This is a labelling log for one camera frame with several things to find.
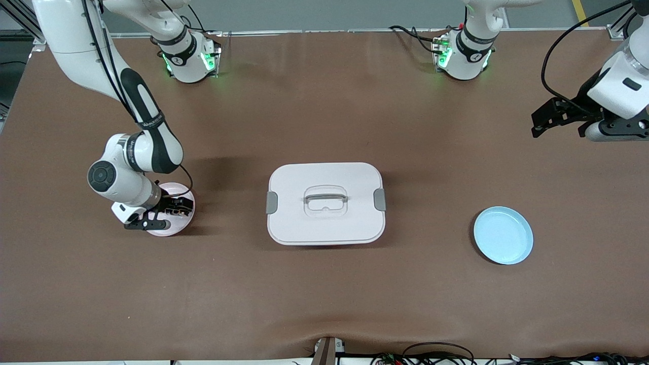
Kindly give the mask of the white lidded box grey latches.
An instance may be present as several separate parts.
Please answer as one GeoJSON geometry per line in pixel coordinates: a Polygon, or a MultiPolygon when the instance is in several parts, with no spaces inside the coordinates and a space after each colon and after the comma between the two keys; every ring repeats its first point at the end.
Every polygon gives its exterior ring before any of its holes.
{"type": "Polygon", "coordinates": [[[364,162],[288,164],[270,176],[267,231],[286,246],[374,242],[386,226],[378,169],[364,162]]]}

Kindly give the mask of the pink round plate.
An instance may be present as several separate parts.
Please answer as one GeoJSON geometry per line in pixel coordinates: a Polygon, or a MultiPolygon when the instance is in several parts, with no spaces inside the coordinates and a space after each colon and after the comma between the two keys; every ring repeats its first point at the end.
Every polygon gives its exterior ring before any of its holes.
{"type": "Polygon", "coordinates": [[[170,237],[175,234],[181,233],[181,231],[183,231],[185,228],[187,228],[190,225],[190,222],[192,222],[193,215],[195,213],[196,199],[190,187],[186,187],[185,185],[182,185],[177,182],[163,183],[161,185],[161,192],[162,192],[162,196],[171,196],[171,197],[186,196],[186,197],[191,197],[194,200],[193,213],[192,215],[190,215],[190,217],[172,216],[171,215],[172,205],[171,205],[169,208],[167,208],[164,214],[164,216],[168,218],[168,221],[170,221],[169,229],[164,231],[146,231],[147,233],[152,234],[153,236],[156,237],[170,237]]]}

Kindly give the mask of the light blue round plate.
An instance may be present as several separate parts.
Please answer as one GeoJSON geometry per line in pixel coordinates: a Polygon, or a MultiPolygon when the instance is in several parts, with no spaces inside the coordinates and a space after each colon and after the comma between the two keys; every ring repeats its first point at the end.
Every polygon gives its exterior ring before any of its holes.
{"type": "Polygon", "coordinates": [[[487,259],[502,265],[521,263],[529,257],[534,246],[529,222],[507,206],[492,206],[478,213],[473,238],[487,259]]]}

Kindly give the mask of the brown table cover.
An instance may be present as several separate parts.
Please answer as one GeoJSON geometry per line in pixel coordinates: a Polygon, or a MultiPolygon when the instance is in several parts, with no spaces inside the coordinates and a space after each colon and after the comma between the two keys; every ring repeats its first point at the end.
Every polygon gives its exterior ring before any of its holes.
{"type": "Polygon", "coordinates": [[[241,36],[195,85],[145,39],[116,44],[183,144],[196,216],[178,236],[127,231],[86,180],[118,102],[35,52],[0,134],[0,362],[302,357],[449,342],[480,357],[649,355],[649,141],[533,138],[556,31],[503,32],[470,82],[393,32],[241,36]],[[273,171],[366,162],[383,177],[375,242],[287,247],[266,227],[273,171]],[[477,248],[507,206],[527,259],[477,248]]]}

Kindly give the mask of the aluminium frame profile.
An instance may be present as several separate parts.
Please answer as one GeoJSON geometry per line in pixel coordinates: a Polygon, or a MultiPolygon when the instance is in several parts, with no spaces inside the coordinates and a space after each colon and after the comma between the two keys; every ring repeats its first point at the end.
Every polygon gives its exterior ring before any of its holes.
{"type": "Polygon", "coordinates": [[[28,5],[26,0],[0,0],[2,8],[26,33],[33,37],[33,52],[46,51],[46,37],[40,27],[35,11],[28,5]]]}
{"type": "Polygon", "coordinates": [[[619,8],[629,6],[626,13],[621,15],[613,24],[607,25],[610,39],[612,40],[628,40],[631,35],[642,35],[643,39],[649,39],[649,0],[621,0],[614,6],[602,10],[600,15],[609,14],[617,11],[619,8]],[[642,19],[639,27],[631,32],[631,23],[633,19],[642,19]]]}

